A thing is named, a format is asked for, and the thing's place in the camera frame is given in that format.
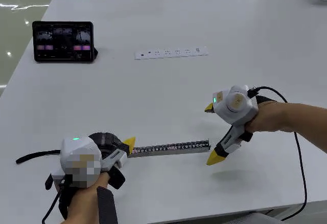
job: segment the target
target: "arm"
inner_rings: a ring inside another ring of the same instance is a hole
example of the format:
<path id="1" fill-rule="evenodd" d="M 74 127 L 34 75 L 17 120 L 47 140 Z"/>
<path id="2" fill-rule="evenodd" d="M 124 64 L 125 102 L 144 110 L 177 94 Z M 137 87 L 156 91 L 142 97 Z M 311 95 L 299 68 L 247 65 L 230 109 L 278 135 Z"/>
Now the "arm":
<path id="1" fill-rule="evenodd" d="M 264 102 L 246 125 L 250 132 L 297 132 L 327 153 L 327 109 L 292 103 Z"/>
<path id="2" fill-rule="evenodd" d="M 62 224 L 99 224 L 97 187 L 107 188 L 109 175 L 102 173 L 93 186 L 80 189 L 68 209 L 68 218 Z"/>

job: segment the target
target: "floor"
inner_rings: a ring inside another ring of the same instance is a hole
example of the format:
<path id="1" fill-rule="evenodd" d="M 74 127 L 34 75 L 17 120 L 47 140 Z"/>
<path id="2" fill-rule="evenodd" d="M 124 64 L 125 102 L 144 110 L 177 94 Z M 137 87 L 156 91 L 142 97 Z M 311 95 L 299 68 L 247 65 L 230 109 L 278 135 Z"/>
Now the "floor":
<path id="1" fill-rule="evenodd" d="M 0 0 L 0 95 L 51 0 Z"/>

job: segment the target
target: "black cable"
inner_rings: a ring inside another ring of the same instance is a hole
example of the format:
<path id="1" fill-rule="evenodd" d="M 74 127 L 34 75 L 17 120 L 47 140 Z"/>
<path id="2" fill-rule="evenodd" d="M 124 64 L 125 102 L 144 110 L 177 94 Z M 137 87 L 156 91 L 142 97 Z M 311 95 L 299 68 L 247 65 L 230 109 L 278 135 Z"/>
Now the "black cable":
<path id="1" fill-rule="evenodd" d="M 50 206 L 50 208 L 49 208 L 49 210 L 48 210 L 48 212 L 47 212 L 47 213 L 45 214 L 45 216 L 43 217 L 43 219 L 42 219 L 42 224 L 45 224 L 45 220 L 48 218 L 48 216 L 50 215 L 51 211 L 53 210 L 53 208 L 54 208 L 56 202 L 58 201 L 58 198 L 60 197 L 61 192 L 62 192 L 62 188 L 59 189 L 59 191 L 58 191 L 58 193 L 57 193 L 55 199 L 53 200 L 53 202 L 52 202 L 52 204 L 51 204 L 51 206 Z"/>
<path id="2" fill-rule="evenodd" d="M 268 89 L 270 91 L 273 91 L 274 93 L 276 93 L 278 96 L 280 96 L 282 98 L 282 100 L 285 102 L 285 103 L 288 103 L 287 100 L 284 98 L 283 95 L 281 95 L 277 90 L 271 88 L 271 87 L 267 87 L 267 86 L 261 86 L 261 87 L 257 87 L 257 88 L 254 88 L 254 90 L 256 92 L 258 92 L 259 90 L 261 89 Z M 307 205 L 307 200 L 308 200 L 308 193 L 307 193 L 307 183 L 306 183 L 306 177 L 305 177 L 305 172 L 304 172 L 304 169 L 303 169 L 303 162 L 302 162 L 302 154 L 301 154 L 301 148 L 300 148 L 300 144 L 298 142 L 298 138 L 297 138 L 297 133 L 294 132 L 294 137 L 295 137 L 295 142 L 296 142 L 296 146 L 297 146 L 297 151 L 298 151 L 298 157 L 299 157 L 299 161 L 300 161 L 300 169 L 301 169 L 301 174 L 302 174 L 302 180 L 303 180 L 303 188 L 304 188 L 304 192 L 305 192 L 305 201 L 303 202 L 303 205 L 302 207 L 296 211 L 295 213 L 285 217 L 284 219 L 282 219 L 282 221 L 284 220 L 287 220 L 289 218 L 292 218 L 294 217 L 295 215 L 297 215 L 298 213 L 300 213 L 304 208 L 305 206 Z"/>
<path id="3" fill-rule="evenodd" d="M 60 154 L 60 150 L 52 150 L 52 151 L 39 151 L 39 152 L 35 152 L 35 153 L 31 153 L 25 156 L 22 156 L 21 158 L 16 160 L 16 164 L 21 164 L 24 163 L 30 159 L 34 159 L 37 158 L 39 156 L 45 156 L 45 155 L 59 155 Z"/>
<path id="4" fill-rule="evenodd" d="M 42 219 L 42 224 L 45 224 L 45 220 L 48 218 L 48 216 L 50 215 L 50 213 L 52 212 L 56 202 L 58 201 L 58 198 L 60 197 L 62 191 L 64 190 L 65 187 L 69 187 L 70 184 L 72 183 L 73 178 L 72 175 L 66 174 L 64 176 L 64 178 L 62 179 L 61 183 L 59 184 L 59 191 L 55 197 L 55 199 L 53 200 L 49 210 L 47 211 L 47 213 L 45 214 L 45 216 Z"/>

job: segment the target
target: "tape measure markings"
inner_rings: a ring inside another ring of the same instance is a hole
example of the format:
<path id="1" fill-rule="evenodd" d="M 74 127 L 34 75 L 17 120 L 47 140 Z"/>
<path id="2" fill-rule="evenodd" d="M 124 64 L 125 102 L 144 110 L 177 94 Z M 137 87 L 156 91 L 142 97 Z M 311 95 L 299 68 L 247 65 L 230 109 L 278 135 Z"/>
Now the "tape measure markings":
<path id="1" fill-rule="evenodd" d="M 192 141 L 192 142 L 184 142 L 184 143 L 135 147 L 129 158 L 139 158 L 143 156 L 156 156 L 156 155 L 199 153 L 199 152 L 206 152 L 209 150 L 210 150 L 209 140 Z"/>

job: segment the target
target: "power strip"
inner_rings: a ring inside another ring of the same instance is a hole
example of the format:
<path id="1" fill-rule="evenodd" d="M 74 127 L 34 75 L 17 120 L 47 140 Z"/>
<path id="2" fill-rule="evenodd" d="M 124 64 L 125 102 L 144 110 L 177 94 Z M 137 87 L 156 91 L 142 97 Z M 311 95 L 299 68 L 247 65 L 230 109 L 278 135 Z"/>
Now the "power strip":
<path id="1" fill-rule="evenodd" d="M 135 53 L 135 59 L 160 59 L 208 55 L 207 47 L 154 49 Z"/>

